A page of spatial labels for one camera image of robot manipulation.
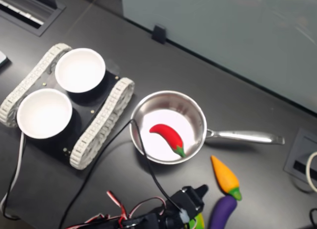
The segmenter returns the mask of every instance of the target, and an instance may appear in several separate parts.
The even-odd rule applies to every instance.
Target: black table
[[[154,165],[167,193],[173,194],[185,185],[206,183],[210,188],[204,198],[207,222],[215,202],[223,196],[211,168],[210,156],[216,155],[238,176],[243,195],[226,228],[298,229],[309,225],[308,211],[317,206],[316,195],[296,189],[283,167],[300,127],[317,134],[316,118],[174,46],[154,42],[148,33],[85,0],[62,1],[66,10],[42,37],[0,18],[0,48],[12,60],[0,70],[0,102],[52,45],[65,42],[73,48],[92,48],[118,64],[120,76],[136,83],[135,96],[114,131],[123,126],[146,95],[176,90],[197,101],[211,129],[259,130],[286,139],[284,146],[212,142],[186,163]],[[0,142],[0,195],[4,195],[17,160],[18,129],[0,125]],[[86,171],[76,171],[27,146],[19,180],[10,195],[9,211],[38,229],[55,229],[85,175]],[[128,130],[102,156],[65,226],[99,212],[119,214],[107,190],[112,190],[127,210],[141,200],[161,195]],[[137,213],[156,205],[149,202]]]

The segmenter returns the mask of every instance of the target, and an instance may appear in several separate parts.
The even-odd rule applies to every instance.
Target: stainless steel saucepan
[[[178,164],[192,158],[206,138],[227,138],[264,144],[284,144],[284,138],[257,131],[213,131],[207,129],[206,118],[198,104],[185,94],[160,91],[145,97],[134,109],[131,118],[140,127],[141,137],[149,159],[166,165]],[[172,127],[182,138],[186,157],[175,154],[168,143],[149,130],[156,124]],[[140,151],[141,144],[136,128],[130,125],[131,138]]]

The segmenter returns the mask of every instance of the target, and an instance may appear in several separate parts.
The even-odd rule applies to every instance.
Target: toy chili pepper
[[[176,154],[180,155],[181,157],[186,157],[182,138],[180,138],[178,133],[173,128],[164,124],[157,124],[151,127],[150,133],[157,133],[161,135]]]

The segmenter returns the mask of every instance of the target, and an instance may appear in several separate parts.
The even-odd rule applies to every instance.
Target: black cable
[[[312,209],[309,211],[309,219],[311,220],[311,223],[312,223],[313,227],[314,227],[315,229],[317,229],[317,225],[316,225],[316,223],[315,223],[315,221],[314,221],[314,218],[313,218],[313,212],[314,212],[314,211],[317,211],[317,208],[312,208]]]
[[[164,189],[162,188],[162,186],[161,186],[160,183],[158,182],[157,178],[155,177],[153,168],[152,168],[152,166],[151,166],[151,162],[150,162],[150,160],[149,160],[149,158],[148,158],[148,154],[147,154],[147,152],[145,151],[145,148],[144,148],[144,145],[143,145],[143,141],[142,141],[142,138],[141,138],[141,133],[140,133],[139,126],[138,126],[138,124],[137,124],[137,122],[136,122],[135,119],[131,119],[130,121],[134,123],[134,125],[135,125],[135,127],[136,127],[136,129],[137,129],[138,137],[139,137],[139,140],[140,140],[140,142],[141,142],[141,148],[142,148],[144,157],[145,157],[145,159],[147,160],[148,168],[149,168],[150,174],[151,174],[151,176],[152,176],[152,178],[153,178],[155,184],[157,185],[157,187],[158,187],[158,189],[161,191],[161,193],[165,196],[165,198],[166,198],[169,202],[171,202],[171,204],[173,204],[179,211],[181,211],[181,210],[180,210],[180,207],[169,197],[169,195],[164,191]]]
[[[83,184],[81,185],[80,189],[78,190],[78,192],[76,193],[76,195],[74,196],[74,198],[70,201],[69,205],[67,206],[65,212],[63,213],[63,216],[59,222],[59,226],[58,228],[59,229],[62,229],[62,226],[63,226],[63,223],[67,217],[67,214],[70,210],[70,208],[72,207],[72,205],[74,204],[74,202],[76,201],[76,199],[78,198],[78,196],[80,195],[80,193],[83,191],[84,187],[86,186],[98,160],[100,159],[101,155],[103,154],[103,152],[105,151],[105,149],[115,140],[115,138],[130,124],[130,123],[134,123],[135,126],[136,126],[136,129],[137,129],[137,133],[138,133],[138,137],[140,139],[140,142],[141,142],[141,146],[142,146],[142,151],[144,153],[144,157],[147,159],[147,163],[148,163],[148,167],[149,167],[149,171],[150,171],[150,174],[155,182],[155,184],[157,185],[157,187],[159,188],[159,190],[162,192],[162,194],[167,198],[168,201],[170,201],[177,209],[180,210],[180,207],[168,196],[168,194],[164,191],[164,189],[161,187],[161,185],[159,184],[157,178],[155,177],[155,174],[153,172],[153,169],[152,169],[152,166],[151,166],[151,162],[150,160],[148,159],[148,155],[145,151],[145,148],[144,148],[144,145],[143,145],[143,141],[142,141],[142,138],[141,138],[141,133],[140,133],[140,129],[139,129],[139,126],[137,124],[137,122],[134,120],[134,119],[131,119],[129,120],[122,128],[121,130],[119,130],[119,132],[117,134],[115,134],[115,136],[103,147],[103,149],[101,150],[100,154],[97,156],[96,160],[93,162]]]
[[[22,148],[22,157],[24,155],[24,150],[25,150],[25,145],[26,145],[26,138],[24,137],[24,141],[23,141],[23,148]],[[7,203],[8,203],[8,199],[9,199],[9,195],[10,195],[10,191],[11,191],[11,187],[12,187],[12,184],[13,184],[13,181],[14,181],[14,177],[15,177],[15,174],[16,174],[16,170],[17,170],[17,166],[15,167],[15,170],[13,172],[13,175],[10,179],[10,183],[9,183],[9,188],[8,188],[8,191],[6,192],[6,198],[4,200],[4,203],[3,203],[3,216],[11,221],[17,221],[17,220],[20,220],[19,217],[16,217],[16,218],[10,218],[8,217],[6,214],[5,214],[5,211],[6,211],[6,206],[7,206]]]

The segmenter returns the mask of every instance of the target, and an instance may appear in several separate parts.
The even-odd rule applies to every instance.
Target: white ceramic bowl
[[[25,135],[46,139],[67,127],[72,111],[71,102],[66,95],[55,89],[40,89],[22,101],[16,119]]]
[[[78,48],[67,52],[57,62],[55,76],[59,85],[72,93],[84,93],[102,81],[106,64],[92,49]]]

